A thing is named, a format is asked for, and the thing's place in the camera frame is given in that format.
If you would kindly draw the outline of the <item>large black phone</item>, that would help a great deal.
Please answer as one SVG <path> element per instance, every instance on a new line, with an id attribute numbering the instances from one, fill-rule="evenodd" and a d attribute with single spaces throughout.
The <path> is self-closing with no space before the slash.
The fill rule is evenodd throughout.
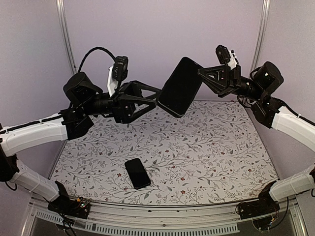
<path id="1" fill-rule="evenodd" d="M 202 85 L 201 68 L 192 59 L 181 58 L 157 97 L 157 105 L 176 118 L 184 116 Z"/>

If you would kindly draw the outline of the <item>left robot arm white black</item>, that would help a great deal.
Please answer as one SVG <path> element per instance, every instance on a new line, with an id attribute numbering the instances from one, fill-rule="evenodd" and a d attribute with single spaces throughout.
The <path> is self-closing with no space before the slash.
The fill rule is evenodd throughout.
<path id="1" fill-rule="evenodd" d="M 83 137 L 93 126 L 91 116 L 114 118 L 128 124 L 156 107 L 160 89 L 139 81 L 116 84 L 107 93 L 94 85 L 85 72 L 72 76 L 63 90 L 70 100 L 69 108 L 47 118 L 0 129 L 0 180 L 20 185 L 53 202 L 62 213 L 70 213 L 72 200 L 65 187 L 33 171 L 17 153 L 54 141 Z"/>

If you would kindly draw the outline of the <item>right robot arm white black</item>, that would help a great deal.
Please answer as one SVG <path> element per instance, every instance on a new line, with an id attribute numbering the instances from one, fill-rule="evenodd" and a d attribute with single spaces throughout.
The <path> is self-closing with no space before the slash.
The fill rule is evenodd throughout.
<path id="1" fill-rule="evenodd" d="M 315 149 L 315 124 L 293 111 L 284 101 L 272 97 L 272 93 L 284 82 L 279 69 L 271 62 L 265 62 L 251 72 L 249 78 L 241 76 L 241 67 L 230 68 L 221 65 L 201 68 L 198 75 L 218 97 L 229 94 L 237 99 L 247 98 L 254 102 L 249 105 L 255 119 L 267 128 L 287 134 L 310 150 Z M 300 194 L 315 187 L 315 166 L 283 180 L 268 184 L 254 204 L 258 214 L 265 214 L 274 202 L 291 195 Z"/>

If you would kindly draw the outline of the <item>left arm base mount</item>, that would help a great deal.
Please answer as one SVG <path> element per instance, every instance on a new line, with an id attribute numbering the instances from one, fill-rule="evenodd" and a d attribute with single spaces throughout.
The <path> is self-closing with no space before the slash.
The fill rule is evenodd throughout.
<path id="1" fill-rule="evenodd" d="M 59 196 L 49 202 L 48 210 L 62 215 L 87 219 L 91 209 L 90 200 L 83 197 L 71 198 L 63 184 L 58 181 L 55 181 L 55 184 L 58 187 Z"/>

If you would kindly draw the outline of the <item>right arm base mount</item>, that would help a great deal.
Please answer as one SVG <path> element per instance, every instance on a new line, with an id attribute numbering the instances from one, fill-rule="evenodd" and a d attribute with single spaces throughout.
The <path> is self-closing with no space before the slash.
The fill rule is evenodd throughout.
<path id="1" fill-rule="evenodd" d="M 240 202 L 236 206 L 235 212 L 241 219 L 257 217 L 280 210 L 278 202 L 274 201 L 269 194 L 271 187 L 275 183 L 276 181 L 267 184 L 259 193 L 257 200 L 252 202 Z"/>

